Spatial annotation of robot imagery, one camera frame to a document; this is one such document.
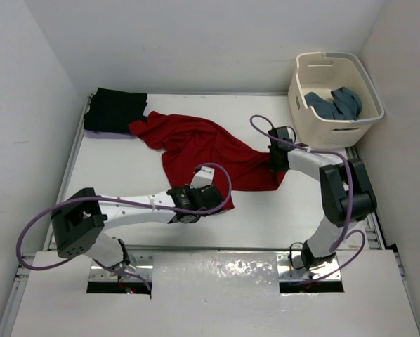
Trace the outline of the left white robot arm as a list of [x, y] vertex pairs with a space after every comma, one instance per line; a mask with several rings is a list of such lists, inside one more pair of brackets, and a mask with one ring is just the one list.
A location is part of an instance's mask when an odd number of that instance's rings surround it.
[[107, 231], [141, 223], [196, 223], [222, 211], [230, 195], [221, 194], [214, 175], [215, 165], [200, 166], [188, 185], [136, 197], [102, 196], [92, 187], [81, 189], [51, 212], [58, 257], [85, 255], [111, 271], [134, 267], [124, 241]]

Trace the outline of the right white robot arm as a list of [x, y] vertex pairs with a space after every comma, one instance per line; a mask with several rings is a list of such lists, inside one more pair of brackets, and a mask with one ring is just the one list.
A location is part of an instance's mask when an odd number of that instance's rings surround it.
[[271, 128], [268, 135], [274, 172], [298, 171], [320, 184], [323, 218], [302, 244], [300, 255], [290, 259], [295, 270], [309, 270], [333, 259], [347, 231], [375, 212], [376, 197], [360, 159], [294, 144], [286, 126]]

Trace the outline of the purple t shirt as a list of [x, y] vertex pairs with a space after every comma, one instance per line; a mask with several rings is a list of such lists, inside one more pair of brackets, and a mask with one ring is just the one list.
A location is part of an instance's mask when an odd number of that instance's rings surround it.
[[94, 132], [94, 131], [85, 131], [85, 135], [88, 138], [95, 138], [95, 139], [136, 139], [136, 136], [130, 134], [123, 134], [123, 133], [108, 133], [108, 132]]

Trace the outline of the red garment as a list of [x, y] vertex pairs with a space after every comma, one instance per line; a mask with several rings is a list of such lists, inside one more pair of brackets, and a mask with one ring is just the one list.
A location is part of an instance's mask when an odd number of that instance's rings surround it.
[[208, 119], [153, 111], [128, 128], [149, 148], [164, 150], [162, 166], [172, 187], [190, 183], [196, 167], [209, 162], [228, 172], [234, 191], [274, 191], [285, 177], [271, 170], [268, 153], [252, 149]]

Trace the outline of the black garment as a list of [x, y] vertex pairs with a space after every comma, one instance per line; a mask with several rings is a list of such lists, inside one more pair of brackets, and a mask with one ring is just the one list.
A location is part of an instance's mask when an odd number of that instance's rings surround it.
[[146, 106], [147, 93], [98, 88], [84, 115], [84, 129], [96, 133], [130, 135], [129, 124], [146, 121]]

